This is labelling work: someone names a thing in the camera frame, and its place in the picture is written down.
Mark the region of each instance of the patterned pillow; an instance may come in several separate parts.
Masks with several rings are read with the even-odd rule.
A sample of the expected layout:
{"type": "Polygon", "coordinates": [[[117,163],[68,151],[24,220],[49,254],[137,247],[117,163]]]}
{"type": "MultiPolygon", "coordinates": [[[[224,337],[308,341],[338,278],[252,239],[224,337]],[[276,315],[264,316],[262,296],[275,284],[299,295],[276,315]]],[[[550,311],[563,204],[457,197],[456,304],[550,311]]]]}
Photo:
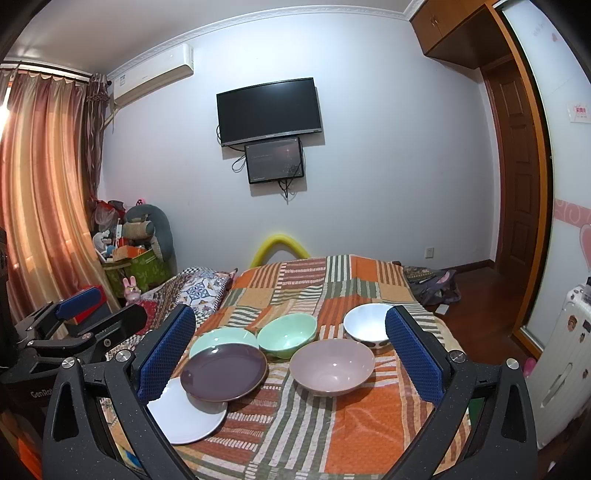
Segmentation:
{"type": "Polygon", "coordinates": [[[216,272],[210,268],[190,267],[158,288],[144,293],[141,304],[148,313],[146,327],[111,349],[106,355],[107,360],[110,360],[119,350],[134,350],[144,335],[158,328],[179,303],[189,305],[193,309],[197,329],[218,310],[237,272],[238,270],[227,273],[216,272]]]}
{"type": "Polygon", "coordinates": [[[136,335],[145,335],[148,333],[148,330],[152,329],[152,325],[154,324],[154,319],[156,318],[156,309],[158,307],[158,302],[156,300],[140,300],[138,302],[144,310],[146,311],[146,315],[148,319],[146,320],[146,326],[142,328],[136,335]]]}

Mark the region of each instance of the wooden door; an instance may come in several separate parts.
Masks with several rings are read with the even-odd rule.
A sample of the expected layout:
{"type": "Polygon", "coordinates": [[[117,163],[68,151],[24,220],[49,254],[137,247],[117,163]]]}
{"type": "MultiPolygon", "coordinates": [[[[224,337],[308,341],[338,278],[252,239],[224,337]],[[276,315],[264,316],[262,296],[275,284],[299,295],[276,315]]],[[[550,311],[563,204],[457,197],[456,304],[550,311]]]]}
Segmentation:
{"type": "Polygon", "coordinates": [[[468,16],[458,0],[428,0],[433,20],[442,37],[462,23],[468,16]]]}
{"type": "Polygon", "coordinates": [[[411,23],[417,34],[418,42],[421,44],[423,53],[427,53],[441,40],[441,33],[429,8],[429,2],[423,4],[411,20],[411,23]]]}
{"type": "Polygon", "coordinates": [[[526,285],[540,214],[540,164],[530,104],[510,59],[485,72],[501,159],[501,225],[496,265],[526,285]]]}

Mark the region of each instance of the air conditioner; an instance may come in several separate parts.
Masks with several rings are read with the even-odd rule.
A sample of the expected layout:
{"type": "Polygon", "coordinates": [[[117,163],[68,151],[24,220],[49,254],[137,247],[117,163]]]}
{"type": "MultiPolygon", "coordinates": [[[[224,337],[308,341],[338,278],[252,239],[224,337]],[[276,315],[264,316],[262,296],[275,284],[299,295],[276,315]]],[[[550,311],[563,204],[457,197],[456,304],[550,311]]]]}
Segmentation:
{"type": "Polygon", "coordinates": [[[113,81],[113,99],[123,107],[160,87],[193,74],[193,48],[187,43],[130,68],[113,81]]]}

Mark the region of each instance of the orange blanket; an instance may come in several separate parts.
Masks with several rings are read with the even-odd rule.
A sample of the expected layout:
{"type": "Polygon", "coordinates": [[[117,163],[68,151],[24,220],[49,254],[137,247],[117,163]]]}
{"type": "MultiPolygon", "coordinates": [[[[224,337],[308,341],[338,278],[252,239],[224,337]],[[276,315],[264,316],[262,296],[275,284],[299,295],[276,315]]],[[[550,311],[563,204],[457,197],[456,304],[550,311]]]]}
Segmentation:
{"type": "MultiPolygon", "coordinates": [[[[196,338],[219,326],[256,332],[277,317],[305,312],[318,318],[320,339],[342,338],[345,314],[372,302],[404,304],[444,343],[436,318],[414,300],[402,267],[339,255],[242,274],[219,311],[198,327],[173,376],[180,375],[196,338]]],[[[203,479],[375,480],[401,456],[433,408],[420,400],[395,351],[378,352],[375,362],[374,374],[358,390],[320,398],[293,381],[288,362],[271,359],[267,380],[229,404],[213,435],[176,449],[203,479]]],[[[110,423],[116,441],[131,450],[114,417],[110,423]]],[[[469,428],[466,415],[439,471],[455,463],[469,428]]]]}

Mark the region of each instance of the small monitor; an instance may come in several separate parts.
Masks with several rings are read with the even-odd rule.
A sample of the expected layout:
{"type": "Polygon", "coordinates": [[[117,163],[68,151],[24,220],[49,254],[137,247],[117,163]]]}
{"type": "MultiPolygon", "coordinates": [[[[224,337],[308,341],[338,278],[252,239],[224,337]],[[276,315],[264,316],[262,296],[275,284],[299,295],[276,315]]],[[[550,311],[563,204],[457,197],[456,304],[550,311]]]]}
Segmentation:
{"type": "Polygon", "coordinates": [[[298,137],[264,140],[245,146],[248,183],[298,179],[304,176],[298,137]]]}

